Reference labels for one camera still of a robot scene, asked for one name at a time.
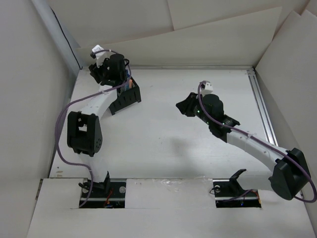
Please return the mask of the orange capped glue stick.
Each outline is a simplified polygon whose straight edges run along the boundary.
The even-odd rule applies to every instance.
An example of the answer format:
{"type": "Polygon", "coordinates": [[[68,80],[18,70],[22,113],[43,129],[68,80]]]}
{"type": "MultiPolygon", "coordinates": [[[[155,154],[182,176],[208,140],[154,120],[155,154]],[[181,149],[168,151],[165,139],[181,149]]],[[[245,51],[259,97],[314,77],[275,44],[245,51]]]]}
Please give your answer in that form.
{"type": "Polygon", "coordinates": [[[129,90],[129,89],[131,89],[133,86],[132,86],[132,83],[133,83],[133,81],[132,81],[132,79],[130,78],[129,79],[129,82],[128,82],[128,84],[127,84],[127,90],[129,90]]]}

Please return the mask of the clear blue spray bottle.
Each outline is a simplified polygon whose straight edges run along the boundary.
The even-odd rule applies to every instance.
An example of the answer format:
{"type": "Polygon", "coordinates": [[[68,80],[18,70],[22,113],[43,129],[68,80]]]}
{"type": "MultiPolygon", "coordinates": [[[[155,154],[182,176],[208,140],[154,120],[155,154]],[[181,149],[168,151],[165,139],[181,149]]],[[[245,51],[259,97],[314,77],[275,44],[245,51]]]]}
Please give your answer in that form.
{"type": "Polygon", "coordinates": [[[126,76],[127,76],[127,80],[126,80],[126,84],[125,84],[125,87],[127,88],[127,84],[129,82],[129,79],[131,78],[131,74],[130,74],[130,70],[126,70],[126,76]]]}

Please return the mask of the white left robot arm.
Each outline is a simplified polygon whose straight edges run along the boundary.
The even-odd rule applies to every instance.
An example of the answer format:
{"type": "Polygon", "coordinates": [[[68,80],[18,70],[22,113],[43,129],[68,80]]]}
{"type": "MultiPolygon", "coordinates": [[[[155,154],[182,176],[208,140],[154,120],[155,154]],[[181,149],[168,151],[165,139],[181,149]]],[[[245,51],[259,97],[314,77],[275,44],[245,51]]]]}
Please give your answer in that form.
{"type": "Polygon", "coordinates": [[[91,73],[98,78],[99,94],[67,117],[67,146],[74,153],[89,157],[99,152],[103,143],[101,117],[117,99],[119,86],[128,83],[125,56],[113,54],[105,58],[101,65],[91,65],[91,73]]]}

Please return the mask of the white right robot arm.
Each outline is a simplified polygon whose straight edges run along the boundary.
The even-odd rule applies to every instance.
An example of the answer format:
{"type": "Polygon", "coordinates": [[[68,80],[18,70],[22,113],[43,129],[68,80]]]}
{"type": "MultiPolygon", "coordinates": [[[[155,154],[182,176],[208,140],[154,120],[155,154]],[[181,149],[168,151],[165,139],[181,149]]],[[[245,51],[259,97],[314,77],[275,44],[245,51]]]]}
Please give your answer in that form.
{"type": "Polygon", "coordinates": [[[267,172],[254,178],[230,178],[228,185],[234,196],[260,189],[273,191],[285,200],[292,200],[309,184],[313,189],[313,198],[310,201],[316,201],[317,188],[301,150],[274,146],[243,131],[239,121],[225,114],[223,102],[215,94],[200,95],[191,92],[176,107],[181,114],[202,120],[216,138],[241,149],[267,167],[267,172]]]}

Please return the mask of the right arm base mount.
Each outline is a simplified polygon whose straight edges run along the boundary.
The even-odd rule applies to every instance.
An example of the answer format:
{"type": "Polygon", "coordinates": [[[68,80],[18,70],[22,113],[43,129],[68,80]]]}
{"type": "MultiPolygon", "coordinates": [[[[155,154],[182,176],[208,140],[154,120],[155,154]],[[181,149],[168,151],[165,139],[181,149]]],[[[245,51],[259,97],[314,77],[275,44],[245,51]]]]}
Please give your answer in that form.
{"type": "Polygon", "coordinates": [[[239,176],[246,169],[240,169],[230,178],[212,180],[213,187],[209,194],[215,198],[216,208],[261,208],[259,193],[254,189],[244,190],[238,182],[239,176]]]}

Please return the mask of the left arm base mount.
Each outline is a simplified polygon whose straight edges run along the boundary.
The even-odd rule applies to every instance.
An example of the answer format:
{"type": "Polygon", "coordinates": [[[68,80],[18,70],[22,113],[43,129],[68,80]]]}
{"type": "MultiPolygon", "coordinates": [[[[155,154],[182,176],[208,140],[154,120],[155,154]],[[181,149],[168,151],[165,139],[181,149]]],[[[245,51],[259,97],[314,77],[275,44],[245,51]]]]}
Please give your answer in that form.
{"type": "Polygon", "coordinates": [[[107,173],[103,182],[93,182],[92,191],[88,196],[91,181],[79,183],[82,189],[79,208],[125,208],[126,179],[112,179],[107,173]]]}

